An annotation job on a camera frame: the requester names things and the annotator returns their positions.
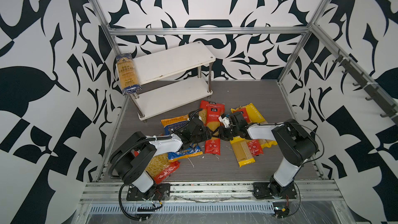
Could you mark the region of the blue gold spaghetti pack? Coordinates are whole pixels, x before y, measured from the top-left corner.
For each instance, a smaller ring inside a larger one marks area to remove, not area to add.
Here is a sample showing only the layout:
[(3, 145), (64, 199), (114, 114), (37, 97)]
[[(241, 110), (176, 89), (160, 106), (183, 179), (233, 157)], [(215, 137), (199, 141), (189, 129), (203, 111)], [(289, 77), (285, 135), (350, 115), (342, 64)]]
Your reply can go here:
[(134, 59), (130, 53), (116, 56), (119, 81), (123, 94), (135, 94), (142, 89)]

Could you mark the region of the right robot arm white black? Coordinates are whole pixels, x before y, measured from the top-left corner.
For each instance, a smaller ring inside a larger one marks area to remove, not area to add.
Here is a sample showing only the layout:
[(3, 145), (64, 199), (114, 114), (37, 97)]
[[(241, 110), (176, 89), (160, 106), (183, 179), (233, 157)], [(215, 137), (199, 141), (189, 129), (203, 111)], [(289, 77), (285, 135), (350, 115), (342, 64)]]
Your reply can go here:
[(241, 137), (245, 140), (276, 141), (284, 158), (272, 176), (270, 186), (290, 186), (303, 164), (319, 152), (316, 140), (294, 119), (275, 124), (248, 123), (242, 112), (235, 112), (223, 114), (219, 120), (221, 126), (218, 133), (222, 140), (232, 141), (235, 137)]

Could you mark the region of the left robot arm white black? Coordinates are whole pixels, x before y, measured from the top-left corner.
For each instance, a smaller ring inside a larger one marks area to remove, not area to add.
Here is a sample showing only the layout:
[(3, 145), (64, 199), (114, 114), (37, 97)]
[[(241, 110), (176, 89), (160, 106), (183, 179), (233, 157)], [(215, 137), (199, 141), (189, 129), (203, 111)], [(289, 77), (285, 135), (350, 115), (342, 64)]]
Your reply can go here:
[(109, 158), (107, 169), (110, 179), (123, 181), (142, 193), (154, 188), (155, 181), (146, 172), (153, 157), (169, 152), (180, 152), (191, 145), (207, 141), (212, 131), (197, 116), (169, 135), (147, 136), (133, 133)]

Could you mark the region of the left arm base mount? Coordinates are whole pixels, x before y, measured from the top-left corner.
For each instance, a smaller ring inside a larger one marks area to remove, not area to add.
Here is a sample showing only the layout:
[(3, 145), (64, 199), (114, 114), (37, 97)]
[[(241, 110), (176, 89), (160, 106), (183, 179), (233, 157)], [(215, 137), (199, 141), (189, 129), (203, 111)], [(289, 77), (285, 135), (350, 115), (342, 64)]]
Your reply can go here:
[(170, 191), (171, 191), (171, 184), (159, 184), (159, 185), (155, 184), (145, 193), (141, 192), (138, 188), (131, 185), (127, 191), (126, 200), (127, 201), (144, 201), (144, 200), (162, 201), (169, 198)]

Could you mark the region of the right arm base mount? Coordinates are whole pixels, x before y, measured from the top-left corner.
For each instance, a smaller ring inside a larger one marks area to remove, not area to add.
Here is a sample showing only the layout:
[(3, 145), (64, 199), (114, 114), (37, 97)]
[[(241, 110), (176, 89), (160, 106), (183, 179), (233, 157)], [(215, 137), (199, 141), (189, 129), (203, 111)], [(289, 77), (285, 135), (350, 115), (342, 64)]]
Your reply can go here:
[(276, 181), (269, 183), (255, 182), (253, 183), (253, 195), (258, 200), (263, 199), (296, 199), (297, 190), (295, 189), (294, 182), (288, 186), (281, 186)]

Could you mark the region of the red spaghetti pack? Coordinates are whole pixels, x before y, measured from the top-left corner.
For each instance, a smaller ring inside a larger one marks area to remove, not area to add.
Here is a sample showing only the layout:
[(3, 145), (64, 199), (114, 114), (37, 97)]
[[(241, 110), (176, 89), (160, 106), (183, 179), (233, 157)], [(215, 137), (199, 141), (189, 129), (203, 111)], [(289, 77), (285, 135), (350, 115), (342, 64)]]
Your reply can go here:
[[(265, 121), (264, 117), (252, 103), (246, 106), (246, 110), (248, 117), (252, 123), (261, 123)], [(265, 143), (266, 141), (262, 139), (252, 140), (248, 142), (248, 146), (252, 155), (258, 156), (260, 154), (263, 154), (263, 148), (265, 147)]]
[(221, 155), (220, 139), (215, 138), (218, 128), (221, 126), (219, 117), (224, 114), (225, 106), (223, 104), (208, 104), (206, 126), (211, 131), (210, 139), (205, 142), (205, 153)]

